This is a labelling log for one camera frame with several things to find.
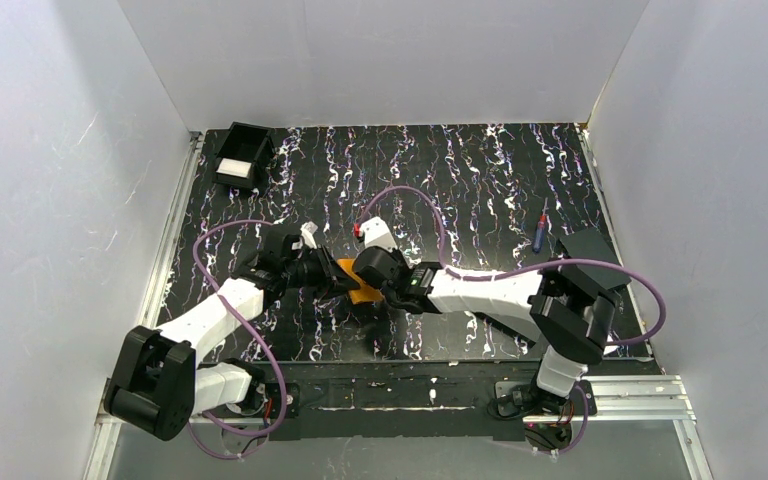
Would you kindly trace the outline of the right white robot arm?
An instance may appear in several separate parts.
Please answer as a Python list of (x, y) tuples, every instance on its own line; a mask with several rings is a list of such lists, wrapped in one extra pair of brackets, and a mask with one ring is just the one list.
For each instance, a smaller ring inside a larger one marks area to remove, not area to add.
[(535, 394), (567, 397), (588, 368), (601, 362), (619, 302), (571, 259), (504, 276), (449, 273), (437, 262), (409, 266), (400, 253), (363, 250), (351, 272), (390, 306), (411, 314), (483, 314), (548, 347), (533, 382)]

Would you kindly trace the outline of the black box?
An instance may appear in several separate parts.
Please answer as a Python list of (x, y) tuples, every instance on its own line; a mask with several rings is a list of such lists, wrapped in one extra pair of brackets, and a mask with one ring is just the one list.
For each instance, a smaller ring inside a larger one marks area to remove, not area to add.
[[(273, 130), (269, 127), (233, 122), (216, 153), (213, 165), (214, 183), (245, 192), (258, 189), (266, 175), (267, 166), (275, 154), (272, 133)], [(251, 177), (240, 179), (218, 175), (216, 170), (222, 158), (251, 162), (253, 164)]]

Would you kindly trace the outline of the orange card holder wallet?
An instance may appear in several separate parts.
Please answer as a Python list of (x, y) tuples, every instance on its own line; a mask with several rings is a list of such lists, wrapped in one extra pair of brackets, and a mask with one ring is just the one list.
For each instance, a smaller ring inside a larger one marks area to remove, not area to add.
[(338, 259), (337, 265), (352, 279), (358, 286), (348, 291), (348, 297), (354, 305), (378, 303), (384, 300), (383, 295), (377, 289), (374, 289), (363, 281), (353, 272), (354, 260), (350, 258)]

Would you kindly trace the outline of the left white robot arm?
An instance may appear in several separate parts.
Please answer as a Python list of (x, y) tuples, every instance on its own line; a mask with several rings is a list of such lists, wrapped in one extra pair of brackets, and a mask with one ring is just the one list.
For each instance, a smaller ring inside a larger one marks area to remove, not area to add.
[(103, 410), (154, 437), (176, 437), (197, 413), (241, 403), (260, 382), (241, 361), (204, 368), (221, 341), (267, 311), (289, 290), (330, 299), (360, 283), (312, 233), (274, 226), (238, 261), (218, 291), (157, 329), (137, 326), (124, 338), (103, 394)]

